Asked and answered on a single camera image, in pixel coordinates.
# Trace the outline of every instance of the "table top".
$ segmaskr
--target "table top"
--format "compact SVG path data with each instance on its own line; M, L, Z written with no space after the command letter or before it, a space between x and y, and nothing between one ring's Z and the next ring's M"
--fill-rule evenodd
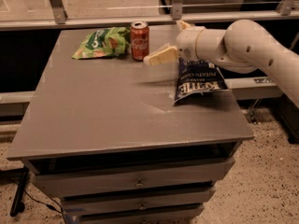
M74 60L96 29L62 31L15 139L9 160L181 147L251 139L230 91L174 105L178 64L124 58ZM175 45L176 26L150 27L150 51Z

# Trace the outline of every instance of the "gray drawer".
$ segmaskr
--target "gray drawer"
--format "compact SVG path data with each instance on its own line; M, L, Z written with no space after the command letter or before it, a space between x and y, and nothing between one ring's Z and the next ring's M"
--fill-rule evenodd
M203 184L180 185L174 188L118 191L70 198L62 201L62 206L68 215L82 216L126 210L146 210L168 205L204 203L214 192L214 187L204 187Z
M52 197L69 197L118 190L201 183L223 179L234 158L166 163L137 172L99 175L97 171L61 175L38 175L33 183Z
M146 211L120 212L110 215L92 215L80 218L80 224L147 224L151 221L193 218L204 210L202 205L170 206Z

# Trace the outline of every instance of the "speckled floor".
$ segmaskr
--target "speckled floor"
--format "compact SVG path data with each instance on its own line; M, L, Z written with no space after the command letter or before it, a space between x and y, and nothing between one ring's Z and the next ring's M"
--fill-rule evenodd
M254 140L244 142L237 150L235 165L217 182L216 193L205 203L204 212L191 222L182 219L159 224L299 223L299 146L288 143L286 131L268 105L260 106L255 117L257 123L250 124ZM2 130L0 136L0 168L21 167L21 163L5 158L13 133ZM0 181L1 223L64 223L58 213L25 195L25 211L11 217L15 190L15 184ZM30 183L27 191L39 201L55 205Z

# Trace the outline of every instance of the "coca-cola can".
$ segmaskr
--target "coca-cola can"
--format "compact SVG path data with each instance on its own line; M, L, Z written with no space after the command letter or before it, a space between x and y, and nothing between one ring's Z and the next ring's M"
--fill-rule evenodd
M143 61L150 53L150 28L145 21L131 23L131 53L132 58Z

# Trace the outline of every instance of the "chip bag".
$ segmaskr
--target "chip bag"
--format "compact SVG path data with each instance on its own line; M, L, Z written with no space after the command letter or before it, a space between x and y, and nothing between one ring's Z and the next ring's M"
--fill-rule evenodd
M130 45L129 27L112 27L86 36L74 53L74 59L111 57L125 54Z
M179 58L175 103L194 93L225 91L227 86L220 69L208 61L185 61Z

